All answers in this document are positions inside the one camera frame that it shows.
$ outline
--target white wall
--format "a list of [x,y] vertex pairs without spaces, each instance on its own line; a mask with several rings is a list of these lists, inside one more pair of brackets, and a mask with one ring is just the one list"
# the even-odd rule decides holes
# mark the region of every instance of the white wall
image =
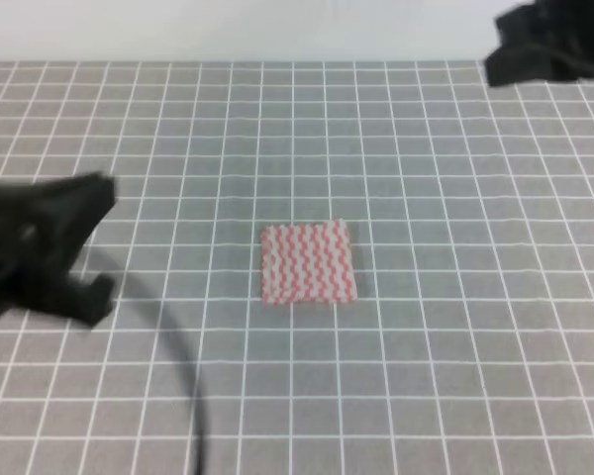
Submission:
[[0,59],[478,58],[515,0],[0,0]]

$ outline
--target white grid line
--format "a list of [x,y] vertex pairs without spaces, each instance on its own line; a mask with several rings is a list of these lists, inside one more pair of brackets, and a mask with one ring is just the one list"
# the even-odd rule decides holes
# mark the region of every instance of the white grid line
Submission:
[[[572,135],[569,133],[569,130],[567,129],[567,125],[565,124],[565,121],[564,121],[564,119],[563,119],[563,117],[562,117],[560,111],[558,110],[558,107],[556,106],[556,103],[554,101],[552,101],[552,106],[554,107],[554,110],[556,111],[556,113],[559,116],[559,120],[561,121],[561,124],[563,125],[563,130],[565,131],[565,133],[567,134],[568,137],[572,137]],[[590,109],[590,113],[593,116],[593,113],[592,113],[591,108],[589,107],[589,104],[588,104],[588,108]],[[578,163],[578,166],[581,169],[581,173],[583,175],[585,175],[585,168],[583,167],[583,163],[580,160],[579,153],[576,150],[576,147],[574,146],[574,142],[572,140],[570,140],[569,142],[570,142],[570,146],[571,146],[572,150],[574,151],[574,154],[576,155],[576,161]],[[571,241],[572,245],[574,246],[574,248],[575,249],[578,249],[579,247],[578,247],[578,245],[576,243],[576,240],[574,239],[574,235],[571,232],[569,222],[568,222],[568,220],[567,220],[567,218],[565,216],[565,211],[563,210],[563,207],[561,206],[561,201],[560,200],[562,198],[560,196],[558,196],[558,193],[557,193],[557,190],[556,190],[556,185],[554,184],[554,180],[552,180],[551,177],[550,177],[550,175],[548,174],[548,168],[547,168],[547,165],[545,164],[545,161],[544,160],[542,160],[542,161],[544,162],[544,170],[545,170],[547,179],[550,182],[550,186],[551,186],[552,191],[554,193],[554,197],[558,201],[559,210],[561,212],[561,216],[563,217],[563,220],[565,221],[565,227],[567,228],[568,234],[570,236],[570,241]],[[592,201],[593,201],[593,203],[594,203],[594,189],[592,188],[592,184],[590,183],[590,180],[588,180],[588,179],[586,179],[585,182],[587,183],[587,187],[590,190],[590,197],[589,198],[591,198]],[[594,299],[594,288],[592,286],[592,283],[590,282],[590,278],[589,278],[589,275],[588,275],[588,271],[586,270],[585,263],[583,262],[583,256],[581,255],[581,252],[576,252],[576,254],[578,256],[579,266],[581,268],[581,271],[583,273],[583,276],[585,277],[585,282],[587,284],[587,288],[590,291],[590,295],[591,295],[592,299]]]
[[[391,95],[391,92],[389,91],[389,83],[387,85],[388,85],[388,94]],[[390,113],[392,116],[392,127],[394,127],[394,130],[395,130],[396,122],[394,119],[394,110],[393,110],[391,104],[390,104]],[[399,175],[400,175],[401,189],[403,192],[403,196],[405,197],[403,199],[403,203],[404,203],[404,207],[405,207],[405,217],[408,217],[409,216],[409,207],[408,207],[408,201],[407,201],[408,198],[406,196],[406,188],[405,188],[405,180],[403,177],[403,169],[402,169],[402,165],[400,163],[400,148],[399,148],[397,142],[396,142],[396,153],[399,155],[398,171],[399,171]],[[412,261],[413,261],[413,269],[414,269],[414,273],[415,273],[415,277],[416,277],[416,286],[418,288],[418,297],[420,299],[422,299],[423,298],[423,290],[420,285],[420,274],[418,273],[418,261],[416,258],[416,250],[414,249],[414,234],[412,231],[411,223],[409,221],[407,222],[407,231],[409,233],[409,241],[410,241]],[[374,266],[374,268],[376,268],[376,261],[374,260],[373,243],[372,243],[372,265]],[[431,343],[429,340],[429,332],[428,332],[428,327],[427,327],[427,315],[425,313],[424,305],[420,306],[420,312],[421,312],[421,316],[422,316],[422,320],[423,320],[423,327],[419,330],[425,334],[425,345],[427,346],[427,355],[429,356],[429,361],[430,361],[429,364],[430,364],[430,368],[431,368],[432,386],[434,389],[434,396],[436,397],[439,393],[438,381],[436,379],[436,367],[434,364],[434,356],[433,356],[433,352],[432,352]],[[446,447],[446,439],[445,439],[446,434],[445,434],[445,421],[443,419],[443,408],[442,408],[440,401],[438,399],[436,399],[436,411],[438,414],[438,424],[439,424],[439,429],[440,429],[441,443],[442,443],[442,447],[443,447],[443,457],[445,458],[445,471],[446,471],[446,475],[450,475],[451,466],[450,466],[450,461],[449,461],[449,457],[448,457],[448,450]]]
[[[295,117],[295,63],[292,63],[291,67],[291,94],[292,94],[292,104],[291,104],[291,112],[293,117]],[[261,80],[262,87],[259,88],[260,99],[259,99],[259,126],[257,127],[257,132],[261,132],[261,105],[262,105],[262,97],[263,97],[263,77]],[[290,142],[290,222],[292,223],[295,219],[295,121],[291,121],[292,126],[292,133],[291,133],[291,142]],[[259,153],[259,142],[260,138],[257,140],[257,153]],[[294,450],[294,443],[293,443],[293,432],[294,432],[294,404],[293,404],[293,358],[295,354],[295,343],[294,343],[294,334],[293,328],[295,325],[295,305],[291,302],[290,303],[290,368],[289,368],[289,375],[288,375],[288,391],[290,394],[289,399],[289,409],[288,409],[288,433],[290,434],[290,440],[288,442],[288,475],[293,475],[293,450]]]
[[[200,84],[201,78],[202,78],[202,67],[200,67],[198,69],[198,79],[197,79],[197,81],[198,81],[197,83],[198,84]],[[183,167],[183,175],[187,175],[187,170],[188,170],[188,166],[189,166],[189,162],[190,162],[189,154],[190,154],[190,151],[191,151],[191,137],[193,135],[194,125],[195,125],[195,121],[196,121],[196,104],[197,104],[197,102],[194,103],[194,106],[193,106],[192,111],[191,111],[191,124],[190,124],[190,129],[189,129],[189,139],[187,141],[187,156],[185,157],[185,164],[184,164],[184,167]],[[182,195],[183,195],[184,187],[185,187],[185,184],[182,183],[182,185],[180,187],[180,198],[181,199],[178,201],[178,204],[176,205],[176,219],[177,220],[180,220],[180,207],[181,207],[181,204],[182,204]],[[176,229],[174,229],[173,232],[172,232],[172,243],[174,243],[175,240],[176,240]],[[163,285],[163,302],[161,303],[161,305],[164,305],[164,302],[165,302],[164,301],[164,292],[165,292],[166,288],[167,288],[167,286],[166,285]],[[204,312],[205,312],[205,308],[206,307],[207,307],[207,303],[205,303],[204,306],[203,306],[203,315],[204,315]],[[198,352],[197,352],[197,356],[196,357],[197,358],[200,358],[200,347],[198,347],[197,351]],[[194,381],[194,385],[193,385],[194,391],[195,391],[194,397],[197,397],[198,396],[198,391],[201,390],[200,385],[201,385],[201,382],[200,382],[200,368],[196,367],[196,380]],[[191,462],[191,456],[192,456],[192,454],[191,454],[191,452],[192,452],[191,444],[192,444],[192,440],[193,440],[193,436],[194,436],[193,435],[194,424],[196,423],[196,419],[194,417],[195,411],[196,411],[196,406],[193,405],[191,407],[191,411],[190,411],[190,415],[189,415],[189,419],[190,419],[190,421],[189,421],[189,433],[188,433],[189,440],[187,442],[187,449],[185,450],[185,462],[184,462],[183,475],[186,474],[189,471],[189,466],[192,463]]]
[[[261,79],[263,81],[264,77],[264,68],[262,66],[261,69]],[[259,96],[261,98],[263,86],[259,88]],[[261,102],[259,104],[259,111],[258,111],[258,120],[261,121]],[[259,139],[257,140],[256,151],[259,153]],[[255,204],[256,200],[255,197],[257,196],[257,172],[259,171],[259,156],[255,156],[255,179],[253,181],[253,209],[252,213],[255,216]],[[248,292],[247,292],[247,321],[245,323],[245,348],[243,354],[243,365],[242,365],[242,389],[240,393],[240,420],[238,426],[238,455],[236,459],[236,475],[241,475],[242,473],[242,450],[243,450],[243,437],[244,437],[244,430],[245,430],[245,398],[247,395],[247,365],[248,365],[248,329],[250,327],[250,294],[251,294],[251,286],[252,286],[252,269],[253,269],[253,250],[255,242],[255,226],[250,226],[250,254],[248,256]]]
[[[75,67],[73,69],[73,71],[72,71],[71,76],[70,76],[70,82],[68,84],[68,87],[66,88],[66,93],[65,93],[65,97],[64,98],[67,98],[68,97],[68,93],[70,91],[70,88],[72,87],[72,81],[74,81],[76,72],[77,72],[77,68]],[[58,118],[61,115],[61,111],[63,110],[63,106],[64,106],[64,103],[61,104],[61,107],[59,108],[59,113],[57,114],[57,120],[55,120],[54,124],[52,125],[52,131],[51,131],[50,137],[49,137],[49,139],[47,141],[47,146],[45,147],[45,153],[46,153],[46,151],[49,148],[51,137],[54,134],[54,131],[56,130]],[[42,170],[42,164],[44,163],[44,156],[45,155],[43,154],[42,155],[42,159],[40,160],[40,163],[38,165],[38,168],[36,169],[36,177],[39,176],[40,170]],[[77,169],[78,162],[79,162],[79,156],[77,157],[77,160],[75,160],[75,167],[74,167],[73,173],[72,173],[73,175],[75,174],[75,171]],[[89,250],[90,249],[88,249],[87,252],[86,252],[86,257],[85,257],[85,262],[86,263],[88,261]],[[81,277],[83,277],[83,274],[84,274],[85,269],[86,269],[86,265],[84,264],[84,268],[81,270]],[[33,442],[33,447],[31,448],[31,455],[29,456],[29,463],[27,465],[26,475],[30,475],[31,474],[31,471],[33,470],[34,461],[36,459],[36,454],[37,454],[38,446],[39,446],[39,443],[40,443],[40,437],[42,436],[42,430],[43,430],[45,424],[47,423],[47,413],[49,411],[50,396],[52,394],[52,390],[54,388],[54,384],[55,384],[55,381],[56,381],[56,378],[57,378],[57,373],[59,371],[59,365],[60,365],[61,359],[63,357],[63,352],[64,352],[64,349],[65,349],[65,346],[66,346],[66,341],[68,339],[68,333],[70,331],[71,325],[73,325],[73,323],[71,321],[66,321],[66,322],[63,323],[63,330],[61,331],[62,332],[61,343],[59,344],[59,351],[57,352],[57,359],[55,361],[54,368],[52,369],[52,375],[50,377],[49,389],[47,391],[47,396],[46,396],[46,399],[44,401],[44,407],[42,408],[42,415],[40,416],[40,421],[38,423],[38,429],[36,431],[36,438],[35,438],[35,440]]]
[[[354,79],[355,82],[357,81],[356,78],[356,63],[353,64],[354,65]],[[366,169],[367,166],[365,164],[365,147],[363,144],[363,135],[362,135],[362,124],[360,123],[360,110],[358,110],[358,118],[359,118],[359,125],[358,125],[358,136],[360,138],[360,149],[361,149],[361,155],[362,155],[362,160],[363,160],[363,180],[364,180],[364,186],[365,186],[365,206],[367,208],[367,221],[369,222],[369,241],[372,244],[371,247],[371,255],[372,255],[372,262],[375,262],[375,256],[374,256],[374,235],[372,232],[372,226],[371,226],[371,216],[370,216],[370,210],[369,210],[369,191],[367,188],[367,174],[366,174]],[[383,324],[382,324],[382,319],[381,319],[381,313],[380,313],[380,300],[378,300],[378,296],[379,296],[379,292],[378,292],[378,276],[376,274],[376,269],[373,270],[373,277],[374,277],[374,292],[375,292],[375,296],[376,296],[376,313],[378,315],[378,327],[380,328],[380,345],[381,345],[381,358],[382,358],[382,362],[383,362],[383,378],[384,378],[384,382],[385,382],[385,394],[387,395],[388,399],[387,399],[387,417],[389,419],[389,436],[390,436],[390,440],[391,440],[391,450],[392,450],[392,465],[393,465],[393,472],[394,475],[398,475],[398,453],[396,450],[396,442],[394,439],[394,419],[392,417],[392,405],[391,405],[391,400],[389,399],[389,378],[387,377],[387,364],[385,363],[386,361],[386,355],[385,355],[385,341],[383,338]]]
[[[448,77],[449,77],[449,80],[450,80],[450,78],[451,78],[450,71],[447,70],[447,74],[448,74]],[[461,118],[459,107],[457,106],[457,104],[455,104],[455,110],[457,112],[458,117]],[[495,125],[496,131],[499,134],[499,128],[497,127],[497,123],[496,122],[493,122],[493,124]],[[501,141],[500,141],[500,143],[501,143],[501,146],[502,146],[502,149],[503,149],[504,148],[504,143],[501,142]],[[477,188],[477,192],[478,192],[479,196],[481,197],[481,190],[480,190],[480,186],[479,186],[479,181],[478,181],[477,175],[475,174],[475,167],[473,165],[473,160],[470,157],[469,157],[469,162],[470,162],[470,165],[471,165],[471,170],[472,170],[473,178],[475,180],[475,186]],[[493,256],[495,258],[495,263],[496,263],[498,269],[502,269],[502,262],[501,262],[501,259],[499,257],[499,254],[497,253],[497,247],[495,246],[495,239],[493,237],[493,232],[491,230],[491,226],[490,226],[490,223],[488,221],[488,214],[486,212],[486,206],[485,206],[484,200],[482,200],[481,198],[480,198],[480,206],[481,206],[481,209],[482,209],[482,213],[484,215],[484,221],[486,221],[486,229],[488,230],[488,234],[489,234],[489,236],[491,238],[491,244],[492,244],[492,247],[493,247]],[[455,262],[457,262],[457,254],[455,252],[455,247],[453,248],[453,254],[455,254]],[[508,291],[508,285],[506,284],[506,280],[504,279],[504,274],[503,273],[500,273],[500,275],[501,275],[502,289],[504,291],[504,294],[506,296],[509,296],[510,294],[509,294],[509,291]],[[460,285],[462,285],[461,275],[458,275],[458,278],[460,279]],[[469,326],[471,327],[470,315],[468,313],[468,306],[464,306],[464,308],[465,308],[465,312],[466,312],[466,315],[467,315],[467,318],[468,318]],[[515,312],[513,310],[512,304],[509,304],[508,305],[508,310],[509,310],[509,314],[511,316],[511,322],[513,324],[513,328],[514,329],[518,329],[519,326],[517,325],[517,319],[515,318]],[[524,351],[524,344],[522,342],[521,334],[519,332],[516,332],[516,333],[517,333],[517,344],[518,344],[519,349],[520,349],[521,358],[522,358],[523,361],[527,361],[528,358],[526,357],[526,352]],[[471,333],[471,338],[473,339],[473,341],[475,341],[475,335],[473,333]],[[500,472],[501,472],[501,471],[503,471],[503,468],[502,468],[502,459],[501,459],[501,454],[500,454],[499,446],[497,444],[497,436],[496,436],[496,433],[495,433],[494,423],[493,423],[493,414],[492,414],[492,411],[491,411],[491,408],[490,408],[490,404],[489,404],[489,401],[488,401],[488,394],[486,393],[486,389],[484,387],[484,373],[482,371],[481,366],[478,366],[478,369],[479,369],[479,376],[480,376],[481,381],[482,381],[482,388],[484,388],[484,395],[486,397],[486,408],[487,408],[487,412],[488,412],[488,418],[489,418],[489,421],[490,421],[490,424],[491,424],[491,432],[492,432],[493,438],[494,438],[495,454],[497,456],[497,462],[499,464]],[[531,375],[531,372],[530,372],[530,369],[528,368],[528,366],[527,366],[527,369],[526,369],[526,377],[528,379],[528,384],[529,384],[529,387],[531,389],[531,392],[535,395],[536,394],[535,385],[533,384],[533,378],[532,378],[532,375]],[[539,403],[537,401],[535,402],[535,410],[537,412],[537,419],[538,419],[539,425],[541,427],[542,433],[544,435],[546,435],[546,430],[545,430],[545,425],[544,425],[544,418],[542,417],[542,411],[541,411],[541,408],[539,407]],[[554,466],[554,461],[552,459],[552,454],[550,452],[549,444],[547,443],[547,438],[544,438],[544,446],[545,446],[545,454],[547,456],[547,460],[548,460],[548,463],[549,463],[549,466],[550,466],[550,470],[552,471],[552,474],[555,475],[556,474],[556,467]]]
[[[536,137],[536,135],[535,135],[535,133],[534,133],[534,130],[533,130],[533,128],[532,128],[532,125],[531,125],[531,123],[530,123],[530,120],[528,119],[528,116],[527,116],[527,122],[529,123],[530,130],[531,130],[531,132],[533,133],[533,138],[535,138],[535,137]],[[541,154],[541,149],[540,149],[540,159],[541,159],[541,160],[542,160],[542,162],[544,163],[544,167],[546,167],[546,165],[545,165],[545,161],[544,161],[544,156]],[[510,160],[506,160],[506,164],[507,164],[507,166],[508,166],[508,169],[509,169],[509,171],[512,171],[512,167],[511,167]],[[514,176],[513,176],[512,180],[513,180],[513,186],[515,187],[515,189],[517,189],[517,183],[515,182],[515,178],[514,178]],[[523,209],[524,209],[524,205],[523,205],[523,202],[522,202],[521,198],[519,199],[519,204],[520,204],[520,207],[521,207],[521,208],[522,208],[522,210],[523,210]],[[533,232],[532,232],[532,229],[531,229],[531,225],[530,225],[530,223],[529,223],[528,221],[526,221],[526,227],[527,227],[527,229],[528,229],[528,233],[529,233],[529,235],[531,236],[531,239],[534,241],[534,238],[533,238]],[[535,249],[535,256],[536,256],[536,258],[537,258],[537,261],[538,261],[539,267],[540,267],[540,268],[544,268],[544,266],[542,265],[542,260],[541,260],[541,257],[540,257],[540,254],[539,254],[539,251],[538,251],[537,249]],[[545,277],[545,273],[542,273],[542,275],[543,275],[543,278],[544,278],[544,285],[545,285],[545,290],[546,290],[546,291],[547,291],[547,293],[548,293],[548,294],[551,296],[552,294],[551,294],[551,292],[550,292],[549,283],[548,283],[548,281],[547,281],[547,278]],[[554,317],[555,317],[555,319],[556,319],[556,322],[557,322],[557,324],[558,324],[558,325],[561,327],[561,321],[560,321],[560,318],[559,318],[559,316],[558,316],[558,312],[557,312],[557,310],[556,310],[556,306],[552,306],[552,310],[553,310]],[[574,361],[573,361],[573,358],[572,358],[572,354],[570,353],[570,348],[569,348],[569,346],[568,346],[568,344],[567,344],[567,340],[565,339],[565,336],[564,336],[564,335],[562,336],[562,339],[563,339],[563,346],[564,346],[564,348],[565,348],[565,351],[567,352],[567,354],[568,354],[568,357],[569,357],[569,361],[570,361],[570,367],[572,368],[572,372],[573,372],[573,374],[574,374],[574,378],[575,378],[575,380],[576,380],[576,384],[577,384],[577,386],[578,386],[579,393],[580,393],[580,395],[581,395],[581,396],[584,396],[584,392],[583,392],[582,383],[581,383],[581,380],[580,380],[580,378],[579,378],[578,372],[577,372],[577,370],[576,370],[576,366],[575,366],[575,364],[574,364]],[[589,424],[590,424],[590,428],[591,428],[591,430],[592,430],[592,435],[594,436],[594,424],[593,424],[593,422],[592,422],[592,420],[591,420],[591,416],[590,416],[590,413],[589,413],[589,408],[588,408],[588,406],[587,406],[587,403],[585,402],[585,400],[583,400],[583,404],[584,404],[585,412],[586,412],[586,415],[587,415],[587,418],[588,418],[588,421],[589,421]]]
[[[139,79],[139,73],[141,72],[141,68],[138,67],[137,68],[137,72],[135,74],[135,86],[137,84],[137,81]],[[128,107],[126,108],[126,114],[125,114],[125,119],[128,118],[128,114],[130,112],[130,104],[128,104]],[[125,126],[126,122],[123,122],[122,125],[122,129]],[[119,151],[119,147],[121,146],[121,139],[119,139],[117,141],[117,148],[115,149],[115,154],[113,155],[113,161],[119,156],[118,151]],[[133,236],[131,239],[131,243],[130,245],[134,244],[134,241],[136,240],[136,236],[137,236],[137,229],[139,227],[139,223],[136,222],[134,224],[134,229],[133,229]],[[127,282],[127,272],[129,270],[129,260],[128,263],[125,266],[125,271],[126,273],[124,273],[122,279],[121,279],[121,284],[119,285],[119,295],[122,295],[125,287],[126,287],[126,282]],[[116,326],[117,320],[119,318],[119,309],[121,306],[117,305],[117,308],[115,309],[115,311],[113,312],[113,316],[112,316],[112,328],[114,328]],[[83,446],[83,449],[81,451],[81,457],[79,459],[79,468],[77,470],[77,474],[78,475],[83,475],[83,471],[85,469],[85,465],[86,465],[86,457],[88,455],[88,448],[89,448],[89,444],[90,444],[90,440],[92,439],[92,430],[94,428],[94,424],[95,424],[95,418],[97,415],[97,408],[98,408],[98,404],[99,404],[99,400],[98,398],[101,396],[101,388],[103,387],[103,381],[104,381],[104,375],[105,372],[107,370],[107,363],[108,363],[108,359],[110,357],[110,349],[112,348],[112,339],[113,339],[114,335],[112,333],[110,333],[109,337],[108,337],[108,341],[106,344],[106,351],[105,351],[105,355],[103,358],[103,362],[101,363],[101,370],[99,373],[99,380],[97,382],[97,390],[95,393],[95,401],[92,405],[92,412],[90,414],[90,421],[88,421],[88,430],[86,433],[86,439],[85,439],[85,443]]]
[[[9,75],[9,81],[7,82],[7,85],[5,86],[4,90],[2,91],[2,94],[4,94],[4,92],[6,91],[6,89],[7,89],[8,85],[9,85],[10,81],[13,78],[14,73],[15,73],[15,67],[11,71],[11,74]],[[27,107],[27,111],[25,112],[25,115],[21,118],[20,124],[18,126],[18,132],[22,129],[22,124],[24,123],[24,121],[25,121],[25,119],[27,117],[27,113],[31,109],[31,105],[32,104],[33,104],[33,99],[29,103],[29,105]],[[6,164],[6,161],[7,160],[5,159],[2,167],[0,168],[0,179],[2,178],[2,174],[4,172],[4,166]],[[32,181],[35,182],[36,179],[37,179],[37,176],[34,176],[32,178]],[[20,324],[20,328],[19,328],[19,331],[18,331],[18,336],[17,336],[16,342],[15,342],[15,344],[13,346],[13,349],[12,349],[11,357],[9,358],[9,364],[7,366],[7,369],[6,369],[6,372],[5,372],[5,375],[4,375],[2,384],[0,386],[0,404],[2,402],[2,398],[3,398],[4,394],[6,392],[7,383],[9,381],[9,378],[11,377],[11,371],[13,369],[13,363],[16,361],[16,355],[18,354],[18,351],[20,349],[20,343],[22,342],[22,339],[23,339],[23,336],[24,336],[24,333],[25,333],[25,328],[27,326],[27,322],[29,321],[29,317],[30,317],[30,312],[29,311],[25,312],[25,315],[22,318],[22,321],[21,321],[21,324]]]
[[[520,100],[521,100],[521,94],[520,94],[519,90],[517,90],[517,95],[518,95],[518,97],[520,97]],[[526,107],[523,104],[522,104],[522,107],[524,108],[524,112],[526,113]],[[540,152],[540,156],[541,156],[542,162],[544,163],[544,169],[547,172],[547,165],[545,164],[544,155],[542,154],[542,151],[541,151],[541,148],[540,148],[540,145],[539,145],[539,141],[537,140],[537,136],[535,134],[535,130],[533,129],[533,126],[532,126],[530,120],[528,119],[528,117],[526,118],[526,120],[527,120],[527,122],[529,124],[531,133],[533,134],[533,139],[535,139],[535,143],[536,143],[537,148],[538,148],[538,150]],[[509,167],[509,170],[510,170],[511,169],[511,164],[510,163],[508,163],[508,167]],[[530,225],[528,224],[528,222],[526,222],[526,226],[528,227],[529,233],[530,233],[531,230],[530,230]],[[541,257],[540,257],[540,254],[539,254],[539,250],[538,249],[535,249],[535,256],[537,257],[537,261],[539,263],[540,268],[544,268],[544,266],[542,265],[542,260],[541,260]],[[542,273],[542,275],[543,275],[543,278],[544,278],[545,289],[546,289],[546,291],[550,295],[552,295],[552,293],[550,291],[550,286],[549,286],[549,282],[548,282],[548,279],[547,279],[547,275],[544,272]],[[593,290],[591,289],[591,284],[589,282],[589,279],[586,279],[586,280],[587,280],[587,285],[590,288],[590,292],[592,293],[592,296],[594,296]],[[561,320],[560,320],[560,317],[558,315],[558,311],[556,310],[556,306],[552,306],[552,311],[554,313],[554,317],[556,318],[557,324],[559,326],[561,326]],[[570,366],[572,367],[572,372],[574,373],[574,378],[576,380],[576,384],[578,385],[579,393],[580,393],[581,396],[585,396],[585,392],[583,390],[583,385],[581,383],[581,379],[579,377],[578,371],[576,370],[576,366],[574,365],[574,358],[573,358],[573,355],[572,355],[572,353],[570,351],[570,347],[569,347],[569,344],[567,343],[567,338],[565,337],[565,334],[563,334],[563,333],[561,334],[561,339],[563,340],[563,346],[565,347],[565,351],[567,352],[568,357],[570,359]],[[585,413],[587,415],[587,421],[588,421],[588,423],[590,425],[590,429],[592,431],[592,435],[594,436],[594,421],[593,421],[593,418],[592,418],[592,413],[590,412],[590,408],[587,405],[587,402],[585,400],[583,400],[583,406],[585,408]]]
[[[324,85],[326,84],[326,66],[324,65]],[[325,117],[325,133],[326,137],[328,136],[328,101],[326,87],[324,87],[324,117]],[[333,218],[333,202],[332,202],[332,187],[331,187],[331,169],[330,169],[330,141],[326,138],[326,177],[328,181],[328,214],[329,218]],[[341,390],[341,366],[339,364],[339,313],[337,309],[337,304],[333,302],[333,318],[335,324],[335,359],[337,360],[337,364],[335,367],[335,375],[337,377],[337,417],[339,418],[339,433],[344,433],[344,405],[342,400],[342,390]],[[344,444],[344,440],[339,440],[339,458],[341,464],[341,475],[346,475],[346,445]]]

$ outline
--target red and white striped cloth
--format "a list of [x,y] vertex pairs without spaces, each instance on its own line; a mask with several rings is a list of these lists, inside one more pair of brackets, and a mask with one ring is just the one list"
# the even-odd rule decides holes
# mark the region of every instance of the red and white striped cloth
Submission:
[[261,234],[262,298],[267,304],[356,299],[347,224],[269,226]]

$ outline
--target cloth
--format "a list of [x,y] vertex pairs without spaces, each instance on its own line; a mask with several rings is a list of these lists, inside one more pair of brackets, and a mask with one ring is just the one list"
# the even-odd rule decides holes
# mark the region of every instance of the cloth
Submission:
[[261,234],[261,252],[267,304],[356,299],[349,231],[342,220],[269,226]]

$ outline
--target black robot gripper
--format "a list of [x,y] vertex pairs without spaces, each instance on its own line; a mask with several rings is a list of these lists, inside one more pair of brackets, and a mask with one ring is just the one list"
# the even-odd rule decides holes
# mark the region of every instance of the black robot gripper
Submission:
[[112,310],[114,280],[70,275],[82,247],[115,205],[99,173],[34,184],[0,183],[0,316],[21,308],[95,327]]

